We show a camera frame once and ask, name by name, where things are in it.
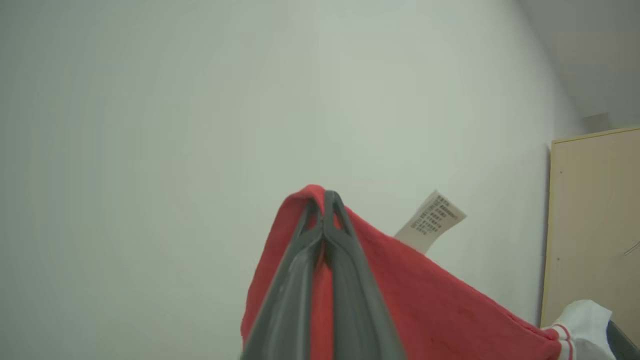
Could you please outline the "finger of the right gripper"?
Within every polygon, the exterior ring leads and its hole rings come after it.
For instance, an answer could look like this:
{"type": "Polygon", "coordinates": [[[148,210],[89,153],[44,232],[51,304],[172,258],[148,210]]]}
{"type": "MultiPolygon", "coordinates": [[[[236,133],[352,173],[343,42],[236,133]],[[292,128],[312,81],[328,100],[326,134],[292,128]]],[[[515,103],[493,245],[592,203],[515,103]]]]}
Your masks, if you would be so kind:
{"type": "Polygon", "coordinates": [[[640,360],[640,349],[615,322],[608,322],[606,337],[615,360],[640,360]]]}

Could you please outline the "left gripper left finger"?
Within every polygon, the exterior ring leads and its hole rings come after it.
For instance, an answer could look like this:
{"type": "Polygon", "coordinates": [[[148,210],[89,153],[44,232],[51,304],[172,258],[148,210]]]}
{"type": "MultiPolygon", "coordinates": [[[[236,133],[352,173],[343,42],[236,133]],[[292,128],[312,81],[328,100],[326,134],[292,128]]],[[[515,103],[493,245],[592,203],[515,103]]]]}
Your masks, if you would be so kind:
{"type": "Polygon", "coordinates": [[[243,360],[310,359],[314,271],[323,215],[308,200],[244,346],[243,360]]]}

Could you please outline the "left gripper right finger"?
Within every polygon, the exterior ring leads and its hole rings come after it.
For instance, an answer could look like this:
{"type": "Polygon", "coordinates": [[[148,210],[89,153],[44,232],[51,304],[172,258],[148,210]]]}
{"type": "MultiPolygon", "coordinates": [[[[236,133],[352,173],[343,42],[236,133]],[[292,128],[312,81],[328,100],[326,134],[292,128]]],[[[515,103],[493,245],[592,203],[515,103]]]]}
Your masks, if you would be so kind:
{"type": "Polygon", "coordinates": [[[333,274],[333,357],[405,360],[402,340],[338,192],[324,194],[323,235],[333,274]]]}

